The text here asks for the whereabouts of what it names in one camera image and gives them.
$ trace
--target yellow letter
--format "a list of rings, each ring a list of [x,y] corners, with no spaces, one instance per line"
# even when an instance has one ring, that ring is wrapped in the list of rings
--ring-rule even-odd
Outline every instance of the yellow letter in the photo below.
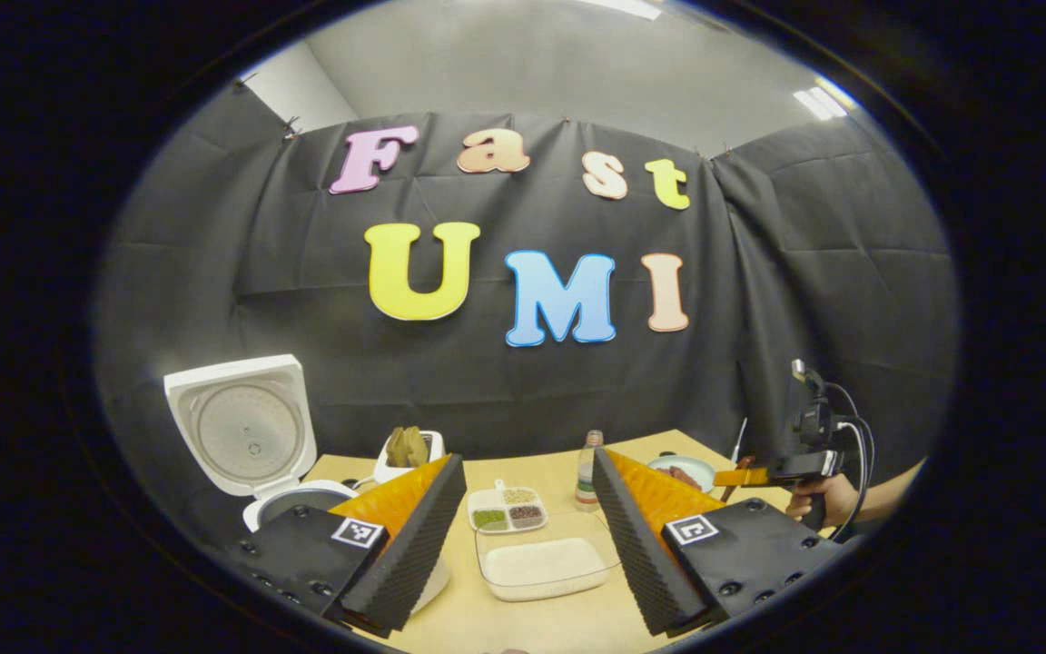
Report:
[[[677,255],[643,255],[640,264],[652,276],[653,332],[679,332],[688,326],[688,316],[680,310],[680,280],[677,271],[684,262]]]
[[[483,129],[465,137],[462,144],[465,150],[457,157],[457,165],[464,173],[515,173],[531,162],[523,154],[523,136],[510,129]]]
[[[584,155],[584,185],[600,198],[618,200],[628,195],[628,183],[623,181],[623,164],[614,156],[590,152]]]
[[[471,281],[471,241],[478,226],[442,223],[435,236],[444,242],[444,281],[433,293],[410,289],[410,244],[423,232],[415,224],[376,224],[366,229],[369,244],[369,298],[379,311],[399,320],[436,320],[465,300]]]
[[[652,173],[652,185],[656,187],[657,199],[664,203],[665,207],[672,207],[675,210],[688,208],[688,196],[681,196],[677,193],[677,182],[685,182],[683,170],[677,170],[677,166],[672,164],[672,160],[646,162],[643,170]]]

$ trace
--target tabletop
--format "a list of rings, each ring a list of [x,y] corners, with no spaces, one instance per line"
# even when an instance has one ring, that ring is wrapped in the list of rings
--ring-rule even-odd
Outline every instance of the tabletop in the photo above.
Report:
[[[731,471],[731,460],[709,450],[679,430],[663,431],[605,447],[619,454],[649,463],[663,451],[692,456],[712,465],[715,471]],[[494,488],[495,479],[507,487],[530,487],[540,494],[548,514],[573,513],[573,492],[578,451],[514,458],[464,459],[468,493]],[[323,455],[308,473],[306,479],[362,479],[373,472],[372,458]],[[362,486],[366,492],[372,486]],[[721,497],[724,489],[711,494]],[[779,488],[735,490],[730,501],[759,497],[783,510],[790,493]],[[602,510],[594,515],[599,519]],[[503,602],[497,599],[482,579],[476,555],[476,534],[465,511],[465,498],[457,510],[441,560],[451,579],[439,595],[410,616],[402,632],[389,638],[372,637],[412,654],[499,654],[515,649],[530,654],[643,653],[680,637],[651,636],[643,626],[636,599],[615,567],[608,581],[572,595],[552,596],[531,602]],[[362,636],[371,637],[364,632]]]

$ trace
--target black handle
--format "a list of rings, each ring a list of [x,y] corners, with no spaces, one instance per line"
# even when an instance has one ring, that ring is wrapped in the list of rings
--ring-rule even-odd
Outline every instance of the black handle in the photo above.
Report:
[[[810,513],[801,517],[801,523],[815,532],[822,531],[825,522],[825,494],[811,494]]]

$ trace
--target black foam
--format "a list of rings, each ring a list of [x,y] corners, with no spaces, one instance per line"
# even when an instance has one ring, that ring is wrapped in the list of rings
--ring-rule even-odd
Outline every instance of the black foam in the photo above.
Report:
[[[423,595],[465,494],[462,457],[452,454],[382,558],[341,597],[346,621],[378,636],[401,630]]]
[[[705,617],[708,605],[660,547],[616,465],[604,450],[596,451],[592,484],[608,518],[608,529],[619,554],[628,588],[636,596],[649,633],[656,636],[668,632],[673,636],[708,622]]]

